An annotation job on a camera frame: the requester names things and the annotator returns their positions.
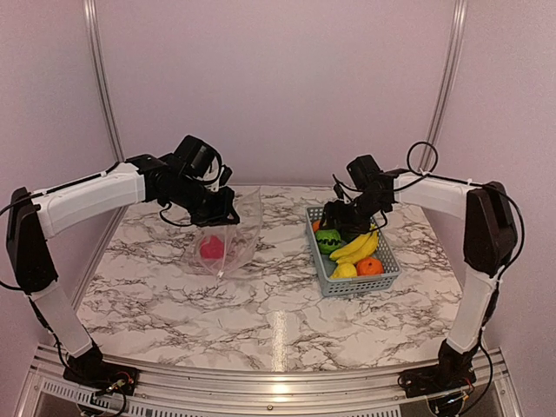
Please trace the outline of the green toy watermelon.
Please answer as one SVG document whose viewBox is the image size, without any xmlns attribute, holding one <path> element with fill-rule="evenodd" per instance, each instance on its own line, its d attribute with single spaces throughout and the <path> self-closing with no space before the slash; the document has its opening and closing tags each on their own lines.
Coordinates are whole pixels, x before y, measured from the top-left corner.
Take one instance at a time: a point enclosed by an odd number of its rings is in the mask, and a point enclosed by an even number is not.
<svg viewBox="0 0 556 417">
<path fill-rule="evenodd" d="M 341 234 L 336 229 L 319 229 L 314 236 L 317 248 L 323 255 L 330 255 L 342 246 Z"/>
</svg>

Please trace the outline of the clear zip top bag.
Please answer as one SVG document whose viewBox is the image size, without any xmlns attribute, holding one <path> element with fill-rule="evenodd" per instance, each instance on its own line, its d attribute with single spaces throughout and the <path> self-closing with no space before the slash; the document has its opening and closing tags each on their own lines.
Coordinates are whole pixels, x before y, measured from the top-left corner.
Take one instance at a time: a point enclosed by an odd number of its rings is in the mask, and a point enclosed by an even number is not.
<svg viewBox="0 0 556 417">
<path fill-rule="evenodd" d="M 262 227 L 261 188 L 244 188 L 235 198 L 234 208 L 240 216 L 239 224 L 200 228 L 195 233 L 190 261 L 204 274 L 217 278 L 231 276 L 253 259 Z M 199 254 L 201 240 L 210 235 L 216 235 L 224 242 L 221 259 L 205 260 Z"/>
</svg>

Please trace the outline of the red toy apple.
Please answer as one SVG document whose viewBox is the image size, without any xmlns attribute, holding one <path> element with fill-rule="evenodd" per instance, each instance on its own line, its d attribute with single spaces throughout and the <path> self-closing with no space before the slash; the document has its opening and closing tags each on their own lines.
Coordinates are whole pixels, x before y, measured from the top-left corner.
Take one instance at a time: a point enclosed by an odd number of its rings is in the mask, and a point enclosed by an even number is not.
<svg viewBox="0 0 556 417">
<path fill-rule="evenodd" d="M 215 260 L 224 256 L 224 242 L 216 235 L 204 237 L 199 246 L 199 254 L 202 259 Z"/>
</svg>

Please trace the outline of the yellow toy lemon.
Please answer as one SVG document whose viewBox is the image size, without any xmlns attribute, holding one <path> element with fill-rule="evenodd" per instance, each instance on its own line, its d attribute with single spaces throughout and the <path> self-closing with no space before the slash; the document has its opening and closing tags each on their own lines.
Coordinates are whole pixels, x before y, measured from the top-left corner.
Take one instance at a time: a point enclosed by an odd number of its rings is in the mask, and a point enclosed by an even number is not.
<svg viewBox="0 0 556 417">
<path fill-rule="evenodd" d="M 334 272 L 329 276 L 330 279 L 348 279 L 358 276 L 357 268 L 354 264 L 344 262 L 338 263 Z"/>
</svg>

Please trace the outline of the orange toy orange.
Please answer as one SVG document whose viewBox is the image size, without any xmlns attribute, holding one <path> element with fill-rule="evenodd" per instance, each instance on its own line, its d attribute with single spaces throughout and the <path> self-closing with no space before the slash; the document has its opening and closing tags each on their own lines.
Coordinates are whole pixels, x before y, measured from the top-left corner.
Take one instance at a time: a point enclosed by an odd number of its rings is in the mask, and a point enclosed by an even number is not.
<svg viewBox="0 0 556 417">
<path fill-rule="evenodd" d="M 358 261 L 356 268 L 358 276 L 382 275 L 385 273 L 382 262 L 372 256 Z"/>
</svg>

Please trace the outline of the grey plastic basket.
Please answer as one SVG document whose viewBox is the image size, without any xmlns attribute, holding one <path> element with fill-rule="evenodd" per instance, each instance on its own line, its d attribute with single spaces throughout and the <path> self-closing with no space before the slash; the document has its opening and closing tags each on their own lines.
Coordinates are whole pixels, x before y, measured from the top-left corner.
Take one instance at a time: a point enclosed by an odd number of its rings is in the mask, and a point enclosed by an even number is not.
<svg viewBox="0 0 556 417">
<path fill-rule="evenodd" d="M 322 213 L 323 207 L 305 209 L 308 244 L 322 295 L 364 294 L 390 288 L 401 268 L 382 232 L 376 232 L 373 239 L 376 248 L 372 254 L 352 266 L 343 267 L 343 263 L 331 260 L 329 254 L 323 254 L 319 249 L 313 223 L 321 219 Z"/>
</svg>

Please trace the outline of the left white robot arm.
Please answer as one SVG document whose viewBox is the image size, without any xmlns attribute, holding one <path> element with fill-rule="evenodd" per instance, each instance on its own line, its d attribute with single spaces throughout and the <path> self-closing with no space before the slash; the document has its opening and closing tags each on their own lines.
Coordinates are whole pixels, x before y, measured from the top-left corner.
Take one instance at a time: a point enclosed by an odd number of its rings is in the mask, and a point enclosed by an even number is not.
<svg viewBox="0 0 556 417">
<path fill-rule="evenodd" d="M 37 319 L 65 348 L 66 367 L 92 387 L 109 380 L 109 366 L 58 282 L 48 241 L 93 217 L 144 202 L 164 209 L 177 205 L 189 214 L 189 225 L 235 225 L 235 192 L 228 186 L 233 170 L 203 140 L 185 136 L 164 156 L 133 156 L 109 169 L 30 192 L 20 188 L 3 208 L 8 216 L 6 249 L 15 284 Z"/>
</svg>

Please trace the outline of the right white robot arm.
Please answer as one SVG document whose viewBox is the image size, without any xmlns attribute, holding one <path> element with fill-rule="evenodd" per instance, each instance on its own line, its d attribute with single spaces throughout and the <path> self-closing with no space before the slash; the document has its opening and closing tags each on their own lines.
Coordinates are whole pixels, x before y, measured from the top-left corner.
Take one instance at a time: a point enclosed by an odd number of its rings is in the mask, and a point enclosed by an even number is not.
<svg viewBox="0 0 556 417">
<path fill-rule="evenodd" d="M 379 168 L 370 155 L 347 166 L 357 196 L 346 197 L 337 182 L 336 200 L 326 204 L 322 230 L 333 229 L 349 245 L 361 250 L 378 228 L 375 214 L 386 215 L 396 203 L 407 203 L 449 214 L 464 221 L 463 256 L 467 265 L 463 296 L 448 337 L 439 351 L 439 364 L 430 381 L 450 388 L 480 347 L 485 325 L 496 309 L 500 279 L 519 256 L 524 221 L 519 208 L 499 182 L 475 183 L 434 175 L 430 171 Z"/>
</svg>

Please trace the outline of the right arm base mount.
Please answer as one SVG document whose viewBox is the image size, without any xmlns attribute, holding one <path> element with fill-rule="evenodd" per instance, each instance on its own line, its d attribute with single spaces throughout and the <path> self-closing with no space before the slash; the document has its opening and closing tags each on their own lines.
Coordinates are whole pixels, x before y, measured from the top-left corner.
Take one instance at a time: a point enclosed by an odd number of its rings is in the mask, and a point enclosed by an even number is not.
<svg viewBox="0 0 556 417">
<path fill-rule="evenodd" d="M 456 388 L 470 387 L 477 381 L 472 366 L 455 373 L 443 374 L 440 365 L 417 367 L 404 370 L 398 377 L 398 385 L 407 398 L 438 394 Z"/>
</svg>

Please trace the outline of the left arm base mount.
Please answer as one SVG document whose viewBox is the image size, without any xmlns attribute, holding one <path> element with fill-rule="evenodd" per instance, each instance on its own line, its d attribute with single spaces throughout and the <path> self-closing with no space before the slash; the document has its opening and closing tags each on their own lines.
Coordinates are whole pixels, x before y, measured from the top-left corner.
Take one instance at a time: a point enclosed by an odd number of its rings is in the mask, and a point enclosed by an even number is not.
<svg viewBox="0 0 556 417">
<path fill-rule="evenodd" d="M 86 387 L 95 388 L 97 391 L 103 392 L 105 392 L 106 388 L 114 385 L 119 380 L 122 380 L 124 384 L 120 388 L 119 393 L 124 393 L 127 396 L 131 396 L 134 393 L 138 376 L 139 370 L 135 367 L 117 365 L 108 362 L 104 362 L 95 375 L 90 377 L 80 376 L 68 367 L 66 367 L 63 371 L 63 378 L 65 380 L 75 382 Z"/>
</svg>

